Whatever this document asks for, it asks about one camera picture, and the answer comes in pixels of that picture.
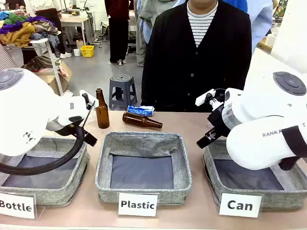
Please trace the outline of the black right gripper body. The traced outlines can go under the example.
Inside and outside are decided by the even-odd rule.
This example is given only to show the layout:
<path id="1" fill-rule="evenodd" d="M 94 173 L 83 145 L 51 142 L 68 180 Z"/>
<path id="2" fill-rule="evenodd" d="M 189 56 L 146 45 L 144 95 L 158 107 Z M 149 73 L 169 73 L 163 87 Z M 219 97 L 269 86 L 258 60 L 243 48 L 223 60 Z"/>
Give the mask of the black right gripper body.
<path id="1" fill-rule="evenodd" d="M 230 129 L 226 126 L 222 118 L 223 105 L 216 108 L 209 116 L 208 121 L 213 128 L 209 131 L 211 137 L 227 137 Z"/>

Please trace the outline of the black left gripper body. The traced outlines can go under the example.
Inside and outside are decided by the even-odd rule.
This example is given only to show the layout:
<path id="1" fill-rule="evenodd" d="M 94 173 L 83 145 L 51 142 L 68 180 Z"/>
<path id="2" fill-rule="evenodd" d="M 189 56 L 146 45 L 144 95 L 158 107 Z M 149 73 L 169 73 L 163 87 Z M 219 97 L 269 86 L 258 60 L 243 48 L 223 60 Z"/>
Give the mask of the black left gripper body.
<path id="1" fill-rule="evenodd" d="M 83 127 L 80 126 L 81 122 L 82 121 L 73 122 L 55 132 L 61 136 L 74 136 L 76 138 L 84 138 L 84 130 Z"/>

